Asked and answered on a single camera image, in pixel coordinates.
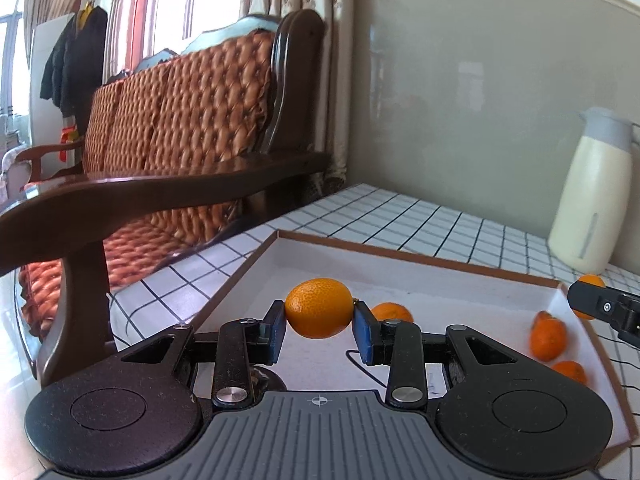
coat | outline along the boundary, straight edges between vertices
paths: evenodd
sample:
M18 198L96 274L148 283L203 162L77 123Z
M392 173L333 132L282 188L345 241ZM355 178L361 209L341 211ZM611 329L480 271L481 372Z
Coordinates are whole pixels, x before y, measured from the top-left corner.
M91 98L102 84L107 13L95 7L76 34L77 15L66 24L44 67L40 97L51 99L63 117L75 116L84 135Z

orange fruit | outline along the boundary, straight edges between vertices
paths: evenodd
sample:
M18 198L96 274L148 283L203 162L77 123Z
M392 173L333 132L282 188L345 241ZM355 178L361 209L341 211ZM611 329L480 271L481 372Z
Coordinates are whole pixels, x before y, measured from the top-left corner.
M607 286L604 280L600 276L596 276L595 274L585 274L584 276L580 276L580 278L578 278L578 281L596 286ZM580 319L586 319L588 321L595 319L593 316L589 316L589 314L584 314L582 312L579 312L578 310L574 310L574 314Z
M371 309L371 313L378 321L385 319L401 319L402 321L414 322L414 316L406 309L406 307L397 303L380 303Z
M541 361L552 361L566 349L566 328L555 317L541 319L529 335L531 354Z
M574 381L578 381L580 384L587 383L587 374L584 373L584 368L575 361L561 361L554 364L551 369Z
M324 339L347 328L353 317L353 298L343 283L315 278L292 289L284 301L284 313L301 336Z
M538 324L538 322L542 321L543 319L553 319L553 316L549 314L546 310L541 310L539 313L536 314L536 317L533 318L531 329L533 330Z

sofa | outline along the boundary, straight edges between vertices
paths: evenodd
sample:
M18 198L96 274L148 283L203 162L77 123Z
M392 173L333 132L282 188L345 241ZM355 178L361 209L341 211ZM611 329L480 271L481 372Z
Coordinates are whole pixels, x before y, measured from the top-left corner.
M99 88L83 139L19 155L33 182L0 208L0 275L20 267L42 385L114 351L109 291L299 205L328 164L308 150L323 27L299 10L203 33Z

screw head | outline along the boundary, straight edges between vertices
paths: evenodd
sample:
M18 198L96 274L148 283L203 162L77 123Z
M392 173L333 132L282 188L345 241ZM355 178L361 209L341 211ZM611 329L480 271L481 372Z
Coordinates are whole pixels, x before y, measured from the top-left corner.
M228 386L226 388L220 388L216 393L216 398L220 402L228 402L234 404L246 399L246 390L239 388L238 386Z
M400 386L391 392L391 396L398 402L417 402L422 398L422 392L413 386Z

checkered tablecloth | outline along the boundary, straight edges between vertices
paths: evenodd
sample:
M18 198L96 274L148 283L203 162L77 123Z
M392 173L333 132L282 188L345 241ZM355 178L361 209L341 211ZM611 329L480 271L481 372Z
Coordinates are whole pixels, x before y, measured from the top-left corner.
M176 322L190 320L274 230L499 267L572 283L578 274L549 253L546 240L460 211L359 184L162 269L111 296L119 346L133 344ZM615 266L610 286L640 294L640 278ZM640 417L640 352L593 321L636 416ZM640 443L601 470L605 478L640 478Z

